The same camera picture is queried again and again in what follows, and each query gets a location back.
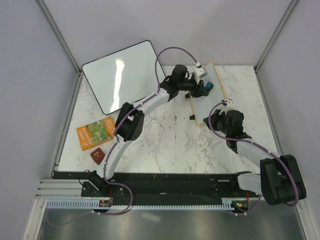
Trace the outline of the blue whiteboard eraser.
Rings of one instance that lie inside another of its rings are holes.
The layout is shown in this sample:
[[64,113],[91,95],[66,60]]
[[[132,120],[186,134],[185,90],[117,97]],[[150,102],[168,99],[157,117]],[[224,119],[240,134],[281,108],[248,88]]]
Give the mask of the blue whiteboard eraser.
[[205,90],[207,92],[211,91],[211,89],[214,87],[213,83],[212,82],[207,82],[206,85],[205,85]]

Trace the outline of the yellow framed whiteboard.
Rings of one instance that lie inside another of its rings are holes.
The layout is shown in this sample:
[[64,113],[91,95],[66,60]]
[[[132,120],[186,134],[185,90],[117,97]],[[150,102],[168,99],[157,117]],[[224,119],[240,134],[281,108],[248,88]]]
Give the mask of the yellow framed whiteboard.
[[210,110],[226,98],[226,93],[215,63],[211,61],[205,66],[205,68],[210,82],[214,85],[213,89],[210,91],[208,96],[202,96],[199,98],[191,97],[189,99],[192,115],[195,116],[194,121],[198,126],[203,125],[203,119],[208,117]]

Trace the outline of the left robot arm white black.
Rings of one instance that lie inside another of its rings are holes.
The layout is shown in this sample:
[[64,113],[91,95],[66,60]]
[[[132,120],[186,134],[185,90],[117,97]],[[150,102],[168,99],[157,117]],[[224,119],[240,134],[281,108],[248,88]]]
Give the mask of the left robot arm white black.
[[128,146],[140,137],[145,116],[153,110],[171,101],[180,91],[189,92],[189,95],[195,98],[209,95],[213,87],[206,89],[206,83],[208,83],[206,68],[197,62],[191,77],[187,78],[187,72],[186,66],[177,64],[171,75],[165,77],[158,85],[157,91],[135,104],[126,102],[122,105],[115,123],[115,140],[96,169],[98,177],[105,181],[113,177],[116,166]]

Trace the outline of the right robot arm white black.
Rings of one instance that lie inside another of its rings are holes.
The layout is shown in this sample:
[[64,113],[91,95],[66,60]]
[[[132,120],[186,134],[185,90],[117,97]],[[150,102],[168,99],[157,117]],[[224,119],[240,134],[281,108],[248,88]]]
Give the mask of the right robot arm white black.
[[295,206],[307,197],[307,190],[297,163],[291,154],[279,155],[257,144],[244,132],[244,114],[238,110],[215,110],[204,118],[206,126],[234,153],[257,165],[259,174],[240,173],[229,184],[229,191],[235,197],[247,190],[259,193],[270,205],[287,204]]

